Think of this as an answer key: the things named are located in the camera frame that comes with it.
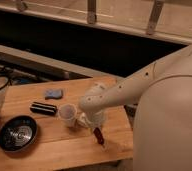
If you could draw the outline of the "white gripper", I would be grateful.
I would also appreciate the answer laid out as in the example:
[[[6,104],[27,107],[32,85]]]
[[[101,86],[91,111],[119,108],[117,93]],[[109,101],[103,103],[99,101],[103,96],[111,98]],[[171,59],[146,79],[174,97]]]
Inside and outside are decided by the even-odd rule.
[[[105,114],[103,111],[99,111],[94,114],[87,114],[86,122],[88,126],[92,129],[101,128],[105,122]]]

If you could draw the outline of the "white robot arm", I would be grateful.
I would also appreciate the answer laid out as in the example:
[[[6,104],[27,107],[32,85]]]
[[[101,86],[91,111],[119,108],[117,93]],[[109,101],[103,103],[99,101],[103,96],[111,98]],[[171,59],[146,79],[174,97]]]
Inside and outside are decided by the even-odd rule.
[[[192,45],[79,101],[89,118],[126,104],[137,105],[133,171],[192,171]]]

